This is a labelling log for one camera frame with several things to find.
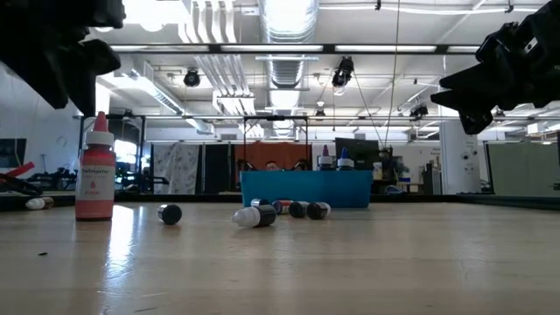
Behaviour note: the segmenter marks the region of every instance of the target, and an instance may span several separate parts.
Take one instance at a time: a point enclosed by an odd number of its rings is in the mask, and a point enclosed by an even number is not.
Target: white bottle cap
[[[231,217],[231,221],[237,223],[242,228],[252,228],[258,225],[260,220],[261,213],[259,213],[259,209],[253,206],[237,210],[234,216]]]
[[[109,132],[107,117],[100,111],[95,118],[94,129],[86,133],[86,144],[101,144],[113,146],[115,137]]]
[[[41,198],[34,198],[25,203],[25,206],[30,210],[40,210],[45,207],[45,201]]]

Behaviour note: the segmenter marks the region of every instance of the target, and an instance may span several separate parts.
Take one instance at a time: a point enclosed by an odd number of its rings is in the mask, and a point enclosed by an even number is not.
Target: white wall
[[[55,110],[32,88],[5,71],[0,63],[0,138],[25,138],[25,159],[33,162],[35,172],[43,172],[42,154],[45,154],[47,172],[57,167],[74,164],[78,155],[80,121],[73,119],[79,111],[73,104]]]

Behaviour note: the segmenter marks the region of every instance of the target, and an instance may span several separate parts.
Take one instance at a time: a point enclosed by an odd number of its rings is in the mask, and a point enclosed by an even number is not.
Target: red bottle
[[[109,221],[113,217],[116,155],[111,147],[114,140],[105,113],[99,112],[94,129],[86,134],[87,149],[80,154],[77,221]]]

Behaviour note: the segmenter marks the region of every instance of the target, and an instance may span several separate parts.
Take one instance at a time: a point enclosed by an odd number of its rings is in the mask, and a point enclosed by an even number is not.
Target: curtain
[[[155,185],[155,194],[195,194],[199,146],[183,143],[154,145],[154,176],[169,180]]]

